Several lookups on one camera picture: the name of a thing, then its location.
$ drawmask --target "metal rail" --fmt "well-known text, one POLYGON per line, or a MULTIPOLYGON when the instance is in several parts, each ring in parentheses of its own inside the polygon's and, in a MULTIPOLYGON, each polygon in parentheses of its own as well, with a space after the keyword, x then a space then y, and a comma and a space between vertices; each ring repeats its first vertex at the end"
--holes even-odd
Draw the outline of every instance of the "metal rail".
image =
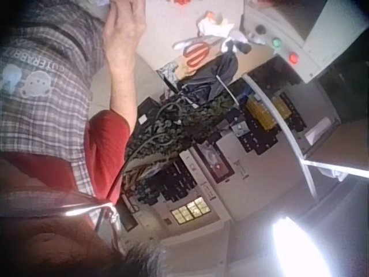
POLYGON ((295 137, 293 136, 291 130, 287 126, 286 122, 284 121, 284 119, 282 118, 282 116, 280 115, 278 110, 275 108, 272 101, 270 101, 270 99, 265 95, 265 93, 262 91, 262 89, 260 89, 260 87, 254 82, 254 80, 251 79, 250 76, 248 76, 247 74, 244 74, 242 76, 242 79, 244 79, 245 82, 248 83, 249 86, 254 90, 254 92, 257 93, 260 96, 260 98, 263 101, 266 108, 270 111, 272 116, 275 118, 275 120, 279 124, 280 128, 282 129, 283 133, 285 134, 292 150, 294 151, 294 153, 295 153, 295 155, 296 155, 296 157, 299 161, 299 164, 300 164, 302 172, 305 176, 307 185, 310 189, 310 193, 311 193, 312 197, 314 198, 314 200, 318 203, 319 200, 318 200, 318 196, 317 196, 317 190, 315 189, 314 181, 312 180, 310 170, 308 168, 308 165, 306 165, 303 162, 305 160, 305 158, 304 158, 304 156, 302 154, 302 151, 301 151, 295 137))

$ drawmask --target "yellow component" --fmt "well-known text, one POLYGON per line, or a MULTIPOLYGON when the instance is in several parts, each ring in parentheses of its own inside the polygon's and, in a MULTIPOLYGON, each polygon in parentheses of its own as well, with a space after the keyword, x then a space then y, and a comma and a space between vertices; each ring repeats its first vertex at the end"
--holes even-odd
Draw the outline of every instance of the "yellow component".
POLYGON ((282 98, 279 96, 273 97, 272 102, 284 120, 286 120, 292 114, 286 103, 284 103, 282 98))
MULTIPOLYGON (((283 119, 287 119, 292 114, 290 109, 279 96, 273 97, 272 102, 283 119)), ((260 122, 264 130, 270 130, 275 127, 276 120, 272 117, 264 104, 258 102, 255 97, 251 96, 248 98, 246 107, 250 111, 251 115, 260 122)))
POLYGON ((263 103, 258 102, 255 97, 251 96, 248 98, 246 107, 250 111, 251 115, 260 122, 264 130, 274 128, 276 121, 263 103))

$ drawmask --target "red button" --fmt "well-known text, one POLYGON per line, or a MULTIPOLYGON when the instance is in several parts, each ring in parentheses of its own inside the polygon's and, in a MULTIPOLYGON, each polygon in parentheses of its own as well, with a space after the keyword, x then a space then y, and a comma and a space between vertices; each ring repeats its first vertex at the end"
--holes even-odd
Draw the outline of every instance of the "red button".
POLYGON ((293 64, 296 64, 299 61, 299 56, 296 53, 292 53, 289 56, 289 61, 292 62, 293 64))

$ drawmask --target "black cover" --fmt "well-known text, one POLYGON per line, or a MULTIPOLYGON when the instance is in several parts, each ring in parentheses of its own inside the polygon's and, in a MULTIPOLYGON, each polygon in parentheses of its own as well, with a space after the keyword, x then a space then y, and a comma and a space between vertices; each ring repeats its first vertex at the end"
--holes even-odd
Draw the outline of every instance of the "black cover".
POLYGON ((228 85, 238 70, 237 57, 233 52, 227 52, 197 70, 192 75, 180 80, 178 88, 192 102, 203 105, 213 100, 223 91, 216 75, 228 85))

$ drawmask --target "light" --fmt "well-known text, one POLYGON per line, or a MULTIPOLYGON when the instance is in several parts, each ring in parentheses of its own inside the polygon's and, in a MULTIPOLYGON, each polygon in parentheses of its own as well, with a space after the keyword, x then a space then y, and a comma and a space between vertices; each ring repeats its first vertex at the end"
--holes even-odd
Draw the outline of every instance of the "light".
POLYGON ((282 40, 280 38, 274 38, 272 40, 272 45, 274 48, 280 48, 282 46, 282 40))
POLYGON ((273 238, 286 277, 331 277, 318 248, 290 218, 273 225, 273 238))
POLYGON ((296 64, 299 61, 299 56, 296 53, 292 53, 289 55, 289 61, 293 64, 296 64))

